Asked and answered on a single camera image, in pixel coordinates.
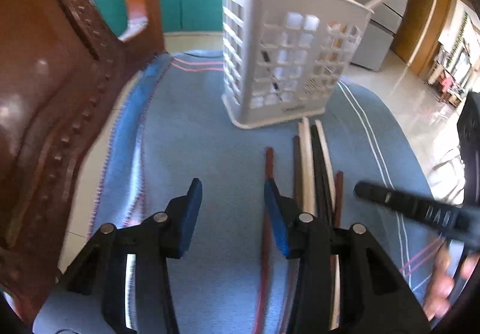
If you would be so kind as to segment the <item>person's right hand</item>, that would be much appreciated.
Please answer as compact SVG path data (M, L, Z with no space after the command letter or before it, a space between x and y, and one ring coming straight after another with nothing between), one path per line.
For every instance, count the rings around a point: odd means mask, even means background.
M429 321L442 319L451 307L448 297L454 289L456 281L448 275L451 255L447 244L441 245L434 258L433 272L425 294L423 310Z

